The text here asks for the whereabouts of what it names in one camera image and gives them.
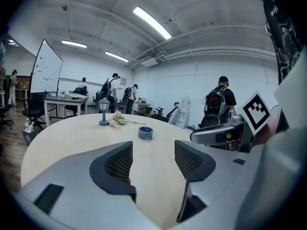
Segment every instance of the table leg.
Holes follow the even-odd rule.
[[[27,103],[28,103],[28,101],[27,101],[27,99],[28,99],[28,90],[25,90],[25,106],[27,106]]]
[[[80,116],[80,115],[81,115],[81,105],[78,104],[78,116]]]
[[[50,126],[50,120],[49,120],[49,114],[48,114],[48,102],[44,101],[44,107],[45,107],[45,120],[46,120],[46,126]]]
[[[86,99],[86,102],[84,103],[85,104],[85,114],[87,114],[87,101],[88,101],[88,98]]]

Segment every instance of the black t-shirt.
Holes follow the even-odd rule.
[[[223,87],[224,87],[223,85],[219,85],[215,88],[215,90],[220,90]],[[223,94],[225,96],[225,102],[227,106],[236,105],[235,95],[230,89],[225,89],[223,91]]]
[[[279,84],[285,79],[307,42],[304,22],[305,0],[263,0],[266,27],[271,36],[278,65]],[[288,128],[283,112],[277,132]]]

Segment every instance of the flowers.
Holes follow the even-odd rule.
[[[108,120],[110,126],[112,127],[118,127],[121,125],[125,125],[126,123],[134,123],[134,124],[141,124],[141,123],[137,123],[137,122],[132,122],[130,120],[127,120],[122,114],[121,112],[119,112],[118,110],[114,113],[114,115]]]

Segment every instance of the whiteboard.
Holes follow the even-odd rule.
[[[44,39],[32,72],[31,93],[57,92],[63,60]]]

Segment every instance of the mesh panel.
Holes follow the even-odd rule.
[[[175,144],[175,161],[183,174],[187,174],[201,166],[202,159],[179,144]]]
[[[120,153],[109,158],[106,161],[105,170],[114,178],[127,183],[132,162],[132,145],[130,145]]]

